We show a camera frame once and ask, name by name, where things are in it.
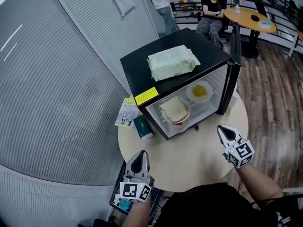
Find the mini fridge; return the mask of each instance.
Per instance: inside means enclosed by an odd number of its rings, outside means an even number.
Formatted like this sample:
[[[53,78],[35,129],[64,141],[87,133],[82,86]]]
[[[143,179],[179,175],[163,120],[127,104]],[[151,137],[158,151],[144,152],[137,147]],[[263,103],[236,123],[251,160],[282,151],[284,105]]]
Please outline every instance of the mini fridge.
[[[152,79],[148,56],[179,45],[190,49],[201,64],[190,73],[156,82]],[[148,92],[144,102],[136,102],[138,108],[168,140],[192,127],[197,128],[198,123],[214,113],[226,112],[241,68],[240,29],[237,24],[232,28],[230,54],[186,28],[139,48],[123,57],[121,63],[134,98]],[[208,95],[197,102],[190,90],[201,83],[207,88]],[[174,96],[178,96],[188,108],[188,117],[178,124],[169,122],[160,108]]]

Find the black shirt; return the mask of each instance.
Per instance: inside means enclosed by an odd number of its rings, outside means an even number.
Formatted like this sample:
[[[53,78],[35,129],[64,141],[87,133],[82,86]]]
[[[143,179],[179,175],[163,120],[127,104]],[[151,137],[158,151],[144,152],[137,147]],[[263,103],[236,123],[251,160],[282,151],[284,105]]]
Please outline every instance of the black shirt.
[[[220,3],[220,5],[218,5],[218,2],[213,3],[210,0],[203,0],[202,1],[202,5],[206,5],[208,11],[211,11],[211,12],[218,12],[218,11],[221,11],[222,9],[226,9],[226,4],[220,2],[220,0],[219,0],[219,3]],[[208,17],[208,18],[212,18],[212,19],[221,19],[221,18],[216,18],[214,16],[207,16],[207,15],[203,15],[203,16]]]
[[[231,186],[216,183],[175,193],[163,206],[154,227],[168,226],[303,226],[297,199],[281,198],[256,210]]]

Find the table leg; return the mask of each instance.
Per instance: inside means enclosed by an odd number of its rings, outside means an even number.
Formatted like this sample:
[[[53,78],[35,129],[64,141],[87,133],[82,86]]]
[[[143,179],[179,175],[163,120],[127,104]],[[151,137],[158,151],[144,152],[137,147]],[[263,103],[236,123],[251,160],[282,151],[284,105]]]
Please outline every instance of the table leg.
[[[257,41],[260,32],[251,30],[249,42],[241,41],[242,56],[249,59],[255,59],[259,56],[257,50]]]

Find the person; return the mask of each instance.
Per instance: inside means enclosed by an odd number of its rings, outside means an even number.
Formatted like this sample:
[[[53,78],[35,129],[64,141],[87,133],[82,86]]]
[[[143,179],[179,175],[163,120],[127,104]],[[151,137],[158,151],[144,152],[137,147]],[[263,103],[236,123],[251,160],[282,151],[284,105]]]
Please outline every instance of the person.
[[[303,226],[296,198],[281,198],[278,185],[250,164],[237,172],[261,210],[254,209],[233,187],[215,183],[173,194],[162,207],[154,227]],[[147,227],[150,207],[150,199],[135,202],[123,227]]]
[[[173,18],[169,0],[151,0],[151,2],[155,6],[157,12],[164,19],[166,35],[180,30]]]
[[[222,19],[226,4],[222,4],[219,0],[202,0],[203,17],[200,20],[196,32],[202,37],[211,38],[216,46],[219,44],[219,30],[222,28]]]

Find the office chair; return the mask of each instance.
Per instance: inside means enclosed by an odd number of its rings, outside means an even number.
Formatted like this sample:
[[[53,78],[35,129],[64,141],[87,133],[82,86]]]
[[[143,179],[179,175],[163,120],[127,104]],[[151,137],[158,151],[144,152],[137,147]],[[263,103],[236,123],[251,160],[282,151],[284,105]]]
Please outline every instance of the office chair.
[[[219,0],[219,2],[220,2],[221,4],[224,4],[225,6],[226,6],[226,4],[227,4],[227,0]],[[222,19],[222,28],[219,30],[219,33],[218,33],[220,38],[226,38],[227,41],[229,41],[229,38],[228,38],[228,37],[225,37],[225,36],[222,36],[222,34],[224,33],[224,31],[225,31],[226,29],[228,29],[229,23],[230,23],[230,20],[229,20],[228,18],[224,17],[224,18]]]

